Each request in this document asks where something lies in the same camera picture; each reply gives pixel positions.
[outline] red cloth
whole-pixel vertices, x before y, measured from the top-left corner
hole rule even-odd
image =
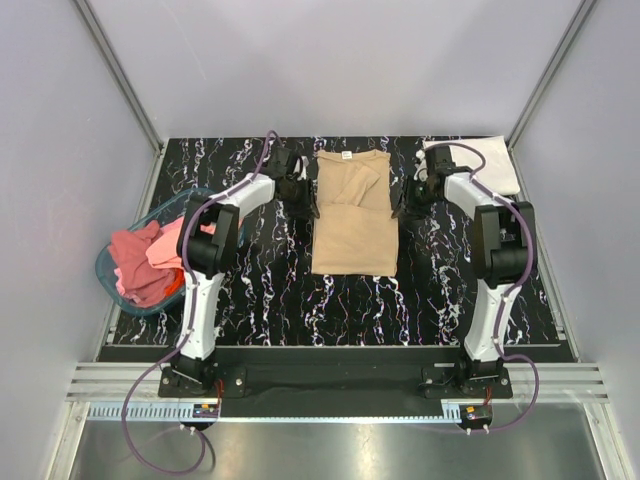
[[[167,287],[164,291],[164,294],[168,297],[169,295],[173,295],[177,292],[182,285],[184,285],[184,272],[181,268],[176,268],[173,270],[176,274],[176,279],[173,281],[171,285]]]
[[[161,236],[160,225],[155,220],[141,230],[120,230],[111,235],[109,253],[122,272],[125,292],[140,299],[136,303],[139,307],[158,304],[175,280],[174,270],[153,268],[147,260],[147,249]]]

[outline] metal floor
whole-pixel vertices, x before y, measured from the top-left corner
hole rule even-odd
[[[518,412],[513,405],[497,405],[495,413],[496,424],[504,424]],[[130,423],[130,430],[149,460],[168,469],[187,468],[200,452],[195,438],[172,432],[148,443],[171,426],[137,422]],[[185,478],[605,478],[585,412],[579,405],[538,405],[525,423],[488,436],[467,437],[451,425],[267,423],[220,423],[206,434],[215,449],[215,468],[208,453],[201,469]],[[129,455],[119,423],[90,421],[71,478],[166,477],[146,469]]]

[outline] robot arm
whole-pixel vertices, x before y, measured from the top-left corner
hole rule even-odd
[[[302,157],[281,146],[274,146],[267,166],[251,179],[247,175],[246,185],[235,193],[229,193],[205,210],[189,233],[187,256],[193,276],[186,275],[186,297],[184,319],[191,318],[193,326],[183,321],[178,344],[180,354],[172,359],[175,373],[198,383],[212,384],[211,358],[215,350],[217,326],[215,323],[218,295],[225,272],[235,259],[238,245],[239,223],[256,208],[281,200],[285,214],[294,218],[317,217],[313,184],[306,176]],[[189,200],[180,240],[178,255],[182,256],[182,243],[187,225],[195,212],[210,197],[194,195]],[[213,234],[203,231],[203,226],[215,225]]]
[[[471,329],[449,378],[455,379],[463,393],[478,392],[504,375],[498,349],[504,351],[508,319],[520,292],[519,287],[511,287],[525,271],[528,247],[535,258],[535,244],[527,246],[520,224],[504,205],[471,181],[468,167],[455,165],[449,146],[419,153],[424,153],[419,157],[422,164],[414,177],[407,178],[394,216],[423,219],[434,202],[446,200],[473,219],[471,262],[478,278],[478,294]],[[535,232],[533,206],[528,202],[512,205],[525,218],[529,231]]]

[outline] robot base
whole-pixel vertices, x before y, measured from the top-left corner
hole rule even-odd
[[[176,373],[172,367],[162,369],[158,396],[160,398],[216,398],[215,383],[222,382],[224,398],[242,398],[247,383],[247,370],[242,366],[215,367],[215,381],[198,383]]]
[[[487,398],[487,389],[491,387],[491,398],[513,398],[511,379],[506,368],[493,380],[476,380],[472,385],[459,384],[455,379],[454,367],[425,367],[422,369],[422,389],[424,396],[433,400],[478,399]]]

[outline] gray wall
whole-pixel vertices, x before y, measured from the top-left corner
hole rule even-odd
[[[91,0],[167,137],[508,134],[579,0]]]
[[[42,478],[108,299],[93,261],[152,152],[69,0],[0,14],[0,478]]]
[[[640,2],[600,2],[516,146],[585,360],[640,472]]]

